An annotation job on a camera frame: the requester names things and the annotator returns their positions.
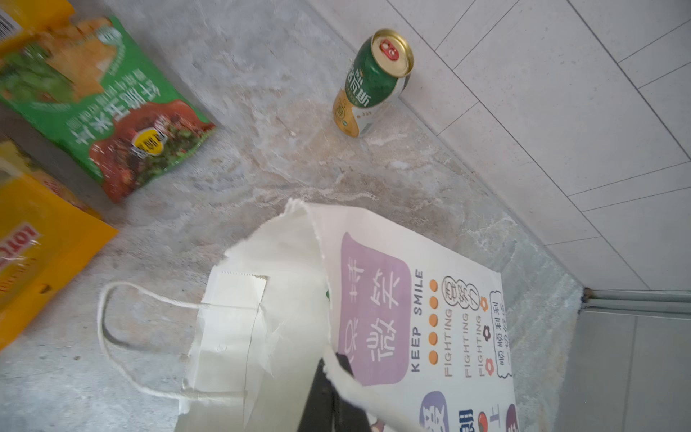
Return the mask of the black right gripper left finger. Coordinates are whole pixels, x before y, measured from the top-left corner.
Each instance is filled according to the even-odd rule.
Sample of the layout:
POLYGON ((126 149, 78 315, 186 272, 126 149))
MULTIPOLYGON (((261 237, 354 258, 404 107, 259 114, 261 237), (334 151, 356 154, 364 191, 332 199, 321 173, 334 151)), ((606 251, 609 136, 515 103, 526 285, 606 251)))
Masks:
POLYGON ((302 412, 298 432, 331 432, 334 422, 334 392, 324 371, 324 361, 317 365, 310 392, 302 412))

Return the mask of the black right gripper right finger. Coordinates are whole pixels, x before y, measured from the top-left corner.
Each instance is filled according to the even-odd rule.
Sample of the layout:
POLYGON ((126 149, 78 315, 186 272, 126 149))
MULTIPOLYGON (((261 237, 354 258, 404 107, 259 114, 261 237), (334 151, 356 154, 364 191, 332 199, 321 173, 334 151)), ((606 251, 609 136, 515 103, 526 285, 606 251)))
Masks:
POLYGON ((372 430, 367 414, 362 409, 346 401, 333 385, 334 430, 336 432, 370 432, 372 430))

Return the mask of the white printed paper bag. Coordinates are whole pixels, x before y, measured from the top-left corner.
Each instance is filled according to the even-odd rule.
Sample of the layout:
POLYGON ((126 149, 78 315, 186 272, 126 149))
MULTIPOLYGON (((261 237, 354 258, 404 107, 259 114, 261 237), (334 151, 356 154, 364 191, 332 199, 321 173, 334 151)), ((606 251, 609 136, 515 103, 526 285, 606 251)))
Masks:
POLYGON ((371 431, 516 431, 499 273, 362 208, 291 200, 212 268, 179 431, 297 431, 320 360, 371 431))

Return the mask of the orange snack pack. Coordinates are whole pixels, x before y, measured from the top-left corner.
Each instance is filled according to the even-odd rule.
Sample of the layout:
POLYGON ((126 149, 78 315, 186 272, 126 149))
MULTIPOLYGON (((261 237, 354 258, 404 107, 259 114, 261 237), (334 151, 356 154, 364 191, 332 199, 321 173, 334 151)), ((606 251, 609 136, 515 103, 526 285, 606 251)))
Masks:
POLYGON ((1 140, 1 345, 12 344, 118 231, 1 140))

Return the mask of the green snack bag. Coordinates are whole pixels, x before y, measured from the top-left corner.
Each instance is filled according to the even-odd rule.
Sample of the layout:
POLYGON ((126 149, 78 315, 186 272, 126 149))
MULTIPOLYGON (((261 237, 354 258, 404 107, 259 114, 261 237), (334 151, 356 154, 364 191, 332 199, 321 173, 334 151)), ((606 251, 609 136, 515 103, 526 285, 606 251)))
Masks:
POLYGON ((116 17, 39 34, 1 58, 1 100, 118 203, 214 131, 116 17))

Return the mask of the yellow mango snack bag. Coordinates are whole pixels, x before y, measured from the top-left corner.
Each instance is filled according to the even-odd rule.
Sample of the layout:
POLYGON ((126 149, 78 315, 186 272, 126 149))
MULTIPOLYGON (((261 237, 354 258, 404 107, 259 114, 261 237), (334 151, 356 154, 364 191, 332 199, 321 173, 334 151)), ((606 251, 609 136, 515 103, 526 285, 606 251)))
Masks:
POLYGON ((75 13, 66 0, 1 0, 1 53, 68 24, 75 13))

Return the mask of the green beer can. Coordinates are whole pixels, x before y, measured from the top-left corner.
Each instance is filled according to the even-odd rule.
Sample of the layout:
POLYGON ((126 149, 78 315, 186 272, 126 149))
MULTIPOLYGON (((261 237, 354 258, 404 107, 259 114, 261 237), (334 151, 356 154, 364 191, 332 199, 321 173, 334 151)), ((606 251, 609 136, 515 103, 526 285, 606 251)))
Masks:
POLYGON ((408 86, 414 54, 392 29, 381 29, 362 45, 334 104, 333 119, 346 135, 358 138, 408 86))

